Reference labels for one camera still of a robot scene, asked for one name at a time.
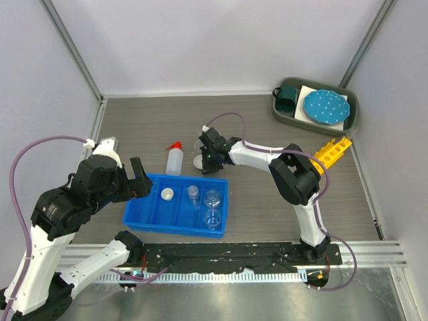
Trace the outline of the small white ceramic crucible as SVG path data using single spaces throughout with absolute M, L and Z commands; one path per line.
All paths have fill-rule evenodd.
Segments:
M 174 191 L 172 188 L 165 188 L 160 192 L 160 196 L 164 201 L 171 201 L 174 197 Z

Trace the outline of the blue plastic divided bin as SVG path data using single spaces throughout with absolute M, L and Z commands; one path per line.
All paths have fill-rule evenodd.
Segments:
M 228 181 L 159 174 L 149 174 L 148 177 L 153 182 L 150 195 L 141 199 L 133 199 L 127 203 L 123 224 L 136 231 L 192 237 L 223 237 L 228 216 Z M 199 210 L 196 210 L 189 202 L 187 189 L 191 185 L 199 188 Z M 171 201 L 164 201 L 161 198 L 161 191 L 165 188 L 172 188 L 175 193 Z M 220 190 L 223 195 L 221 204 L 215 208 L 210 208 L 203 202 L 204 194 L 209 189 Z M 217 209 L 222 213 L 221 227 L 218 230 L 209 230 L 203 222 L 203 216 L 209 209 Z

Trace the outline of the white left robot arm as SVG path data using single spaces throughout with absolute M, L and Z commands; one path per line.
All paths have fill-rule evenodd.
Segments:
M 92 154 L 82 160 L 66 184 L 44 192 L 25 224 L 15 192 L 15 169 L 36 142 L 25 147 L 13 161 L 9 188 L 13 206 L 24 232 L 26 250 L 10 285 L 1 290 L 2 319 L 57 320 L 73 299 L 96 278 L 120 265 L 134 267 L 143 257 L 144 245 L 129 231 L 119 232 L 99 252 L 65 270 L 58 264 L 81 226 L 110 203 L 147 197 L 153 183 L 138 157 L 131 160 L 134 178 L 129 179 L 117 152 L 114 137 L 95 142 L 81 139 Z

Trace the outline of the yellow test tube rack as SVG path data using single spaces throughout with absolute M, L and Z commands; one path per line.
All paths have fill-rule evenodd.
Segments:
M 326 169 L 332 167 L 340 158 L 344 156 L 347 149 L 352 146 L 352 141 L 343 136 L 339 140 L 332 139 L 314 154 Z

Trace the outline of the white ceramic evaporating dish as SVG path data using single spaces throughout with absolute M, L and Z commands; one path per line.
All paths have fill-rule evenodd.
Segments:
M 193 164 L 197 169 L 202 170 L 203 169 L 202 156 L 197 155 L 193 160 Z

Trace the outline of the small clear glass beaker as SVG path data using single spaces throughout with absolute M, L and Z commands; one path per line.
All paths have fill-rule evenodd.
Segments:
M 187 194 L 188 194 L 188 198 L 189 198 L 190 204 L 192 204 L 192 206 L 196 210 L 199 210 L 200 209 L 200 204 L 199 204 L 199 188 L 197 186 L 195 186 L 195 185 L 191 185 L 187 189 Z

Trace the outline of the tall clear glass beaker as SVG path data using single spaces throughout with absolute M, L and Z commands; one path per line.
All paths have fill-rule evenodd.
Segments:
M 222 213 L 217 209 L 209 209 L 203 216 L 203 222 L 209 230 L 218 230 L 221 227 Z

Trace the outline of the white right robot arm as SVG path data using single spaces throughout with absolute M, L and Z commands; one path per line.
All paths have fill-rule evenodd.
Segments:
M 224 165 L 248 166 L 269 173 L 282 198 L 294 207 L 304 260 L 316 264 L 325 258 L 331 238 L 318 203 L 321 176 L 298 145 L 268 148 L 238 137 L 226 139 L 208 126 L 203 127 L 199 141 L 204 174 L 216 173 Z

